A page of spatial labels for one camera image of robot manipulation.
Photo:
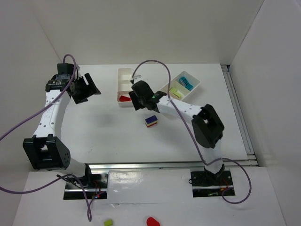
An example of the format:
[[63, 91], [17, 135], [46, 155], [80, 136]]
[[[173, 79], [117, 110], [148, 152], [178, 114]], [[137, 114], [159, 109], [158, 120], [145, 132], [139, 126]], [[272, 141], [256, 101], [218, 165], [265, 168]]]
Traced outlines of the red lego brick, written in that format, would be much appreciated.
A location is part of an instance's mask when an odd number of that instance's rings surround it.
[[121, 96], [119, 97], [119, 101], [120, 101], [120, 102], [131, 102], [131, 98], [128, 97], [128, 96], [121, 95]]

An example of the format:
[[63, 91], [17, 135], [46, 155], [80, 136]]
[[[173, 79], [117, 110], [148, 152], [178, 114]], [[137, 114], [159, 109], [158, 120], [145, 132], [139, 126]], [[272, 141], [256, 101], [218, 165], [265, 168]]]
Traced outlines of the green lego brick from stack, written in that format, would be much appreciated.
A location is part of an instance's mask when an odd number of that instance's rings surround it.
[[177, 98], [181, 98], [182, 96], [181, 96], [181, 94], [180, 93], [178, 93], [178, 92], [176, 92], [176, 93], [173, 93]]

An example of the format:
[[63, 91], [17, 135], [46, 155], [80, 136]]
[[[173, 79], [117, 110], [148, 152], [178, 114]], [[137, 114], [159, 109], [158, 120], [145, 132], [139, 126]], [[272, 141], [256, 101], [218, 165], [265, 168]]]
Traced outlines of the cyan lego stack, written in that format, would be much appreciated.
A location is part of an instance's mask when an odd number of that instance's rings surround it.
[[185, 77], [180, 77], [178, 82], [183, 85], [185, 88], [188, 88], [188, 86], [190, 85], [190, 83], [188, 82], [188, 80]]

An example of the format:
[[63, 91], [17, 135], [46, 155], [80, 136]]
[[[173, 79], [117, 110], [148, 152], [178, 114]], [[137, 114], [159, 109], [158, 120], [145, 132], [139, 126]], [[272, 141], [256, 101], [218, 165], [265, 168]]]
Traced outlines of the small cyan lego brick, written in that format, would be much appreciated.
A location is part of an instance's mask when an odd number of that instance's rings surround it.
[[191, 84], [186, 85], [186, 89], [188, 89], [189, 91], [193, 90], [193, 86]]

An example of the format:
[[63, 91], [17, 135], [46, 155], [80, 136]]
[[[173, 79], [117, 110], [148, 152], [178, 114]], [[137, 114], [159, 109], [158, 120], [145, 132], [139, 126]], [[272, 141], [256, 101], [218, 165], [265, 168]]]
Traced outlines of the light green lego brick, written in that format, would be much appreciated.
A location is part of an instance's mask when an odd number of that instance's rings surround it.
[[171, 93], [177, 93], [178, 90], [176, 88], [171, 87], [171, 89], [169, 90]]

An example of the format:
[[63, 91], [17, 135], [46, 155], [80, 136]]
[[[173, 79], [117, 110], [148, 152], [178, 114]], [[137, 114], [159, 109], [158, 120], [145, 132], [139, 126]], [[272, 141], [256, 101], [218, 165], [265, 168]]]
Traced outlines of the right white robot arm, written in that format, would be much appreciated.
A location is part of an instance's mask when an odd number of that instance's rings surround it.
[[220, 150], [224, 125], [213, 106], [191, 105], [171, 98], [162, 91], [154, 93], [143, 80], [131, 79], [130, 82], [132, 90], [129, 95], [135, 110], [146, 108], [171, 115], [181, 119], [186, 128], [188, 124], [192, 126], [189, 134], [205, 164], [206, 177], [212, 181], [218, 180], [225, 168]]

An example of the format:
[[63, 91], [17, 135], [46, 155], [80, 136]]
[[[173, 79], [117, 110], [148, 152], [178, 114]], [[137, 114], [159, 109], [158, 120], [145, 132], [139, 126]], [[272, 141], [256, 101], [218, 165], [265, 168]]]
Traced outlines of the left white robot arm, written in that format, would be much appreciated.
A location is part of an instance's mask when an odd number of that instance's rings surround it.
[[70, 150], [61, 141], [61, 128], [71, 100], [81, 104], [101, 92], [90, 74], [81, 76], [79, 66], [69, 63], [57, 65], [57, 74], [47, 82], [45, 91], [46, 110], [33, 136], [23, 141], [25, 153], [33, 169], [73, 174], [87, 188], [93, 184], [91, 169], [71, 157]]

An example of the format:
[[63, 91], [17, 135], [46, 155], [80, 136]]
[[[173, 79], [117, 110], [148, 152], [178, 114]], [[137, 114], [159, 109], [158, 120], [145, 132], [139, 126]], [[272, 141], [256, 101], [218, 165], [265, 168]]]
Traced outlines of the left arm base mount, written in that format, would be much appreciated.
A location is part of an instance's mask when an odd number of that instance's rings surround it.
[[[88, 200], [105, 200], [107, 199], [107, 188], [109, 182], [108, 172], [90, 174], [87, 178], [79, 178], [86, 192]], [[80, 183], [73, 177], [67, 176], [65, 181], [64, 200], [83, 200], [85, 199]]]

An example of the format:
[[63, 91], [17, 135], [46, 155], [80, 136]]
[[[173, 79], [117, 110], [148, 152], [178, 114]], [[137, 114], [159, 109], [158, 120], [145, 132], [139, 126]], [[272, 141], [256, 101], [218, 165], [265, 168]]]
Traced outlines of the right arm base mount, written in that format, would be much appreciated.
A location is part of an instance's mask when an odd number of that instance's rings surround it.
[[235, 196], [232, 175], [226, 170], [217, 179], [210, 178], [204, 171], [192, 171], [188, 183], [192, 186], [193, 198]]

